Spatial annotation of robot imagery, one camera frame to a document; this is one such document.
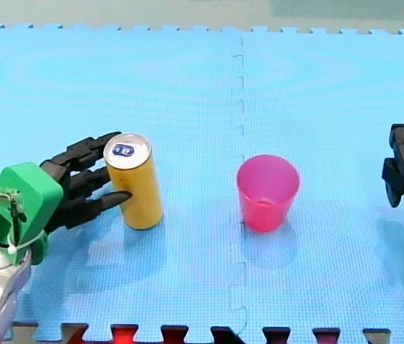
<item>black robotic finger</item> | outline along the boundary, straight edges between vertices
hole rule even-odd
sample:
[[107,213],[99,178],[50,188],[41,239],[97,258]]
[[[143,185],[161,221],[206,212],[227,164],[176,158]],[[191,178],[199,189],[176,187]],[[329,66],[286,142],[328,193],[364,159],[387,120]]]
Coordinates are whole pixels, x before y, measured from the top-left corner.
[[96,171],[86,170],[70,179],[69,199],[79,197],[91,197],[92,193],[110,182],[107,168],[103,167]]
[[111,138],[120,132],[109,133],[97,139],[85,138],[67,147],[67,151],[53,157],[51,161],[67,167],[70,172],[82,172],[91,168],[102,158],[103,149]]
[[92,221],[105,210],[111,209],[127,201],[132,194],[128,191],[117,191],[108,193],[99,199],[87,200],[79,197],[63,203],[52,215],[44,228],[47,234],[52,233],[60,227],[73,227]]
[[382,179],[385,181],[388,201],[393,208],[396,208],[404,194],[404,175],[399,172],[395,159],[386,158],[384,160]]

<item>blue foam mat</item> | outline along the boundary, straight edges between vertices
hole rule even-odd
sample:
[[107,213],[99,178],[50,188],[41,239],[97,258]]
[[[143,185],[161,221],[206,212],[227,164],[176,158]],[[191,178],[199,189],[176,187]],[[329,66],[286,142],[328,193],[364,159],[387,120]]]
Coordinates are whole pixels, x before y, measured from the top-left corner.
[[[290,343],[313,343],[313,328],[339,328],[341,343],[388,328],[404,343],[404,200],[391,209],[380,179],[390,125],[404,122],[404,32],[28,27],[0,29],[0,170],[88,135],[142,133],[166,214],[143,233],[117,209],[55,233],[19,298],[37,340],[60,339],[62,323],[108,340],[119,323],[146,342],[187,325],[187,343],[207,343],[216,325],[253,344],[272,326]],[[242,228],[234,188],[257,153],[302,176],[266,236]]]
[[113,324],[138,324],[143,342],[161,341],[162,325],[187,325],[193,343],[212,341],[214,325],[242,329],[229,253],[240,238],[231,206],[237,42],[230,32],[170,27],[0,29],[0,171],[87,136],[141,133],[165,207],[150,231],[125,227],[114,209],[50,237],[16,316],[39,323],[35,339],[59,340],[62,323],[88,324],[91,341],[109,340]]
[[247,326],[288,327],[288,343],[339,328],[365,343],[387,328],[404,343],[404,199],[389,206],[381,179],[390,126],[404,123],[404,35],[244,35],[245,158],[291,161],[301,189],[281,231],[245,230]]

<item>plastic cup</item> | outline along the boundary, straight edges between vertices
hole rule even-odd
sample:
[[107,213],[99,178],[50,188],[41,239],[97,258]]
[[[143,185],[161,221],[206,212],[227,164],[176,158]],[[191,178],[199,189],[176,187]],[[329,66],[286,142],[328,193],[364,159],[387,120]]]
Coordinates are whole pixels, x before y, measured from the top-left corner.
[[299,174],[278,156],[254,156],[237,173],[244,223],[254,231],[273,231],[282,225],[299,190]]

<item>aluminum can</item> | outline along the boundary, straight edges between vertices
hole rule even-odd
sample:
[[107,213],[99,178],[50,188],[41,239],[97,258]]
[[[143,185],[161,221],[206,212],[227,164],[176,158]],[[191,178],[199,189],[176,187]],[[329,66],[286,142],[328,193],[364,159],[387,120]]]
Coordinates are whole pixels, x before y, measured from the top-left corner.
[[163,207],[153,163],[151,144],[143,136],[119,134],[103,151],[115,191],[132,197],[121,204],[122,217],[133,229],[149,229],[163,218]]

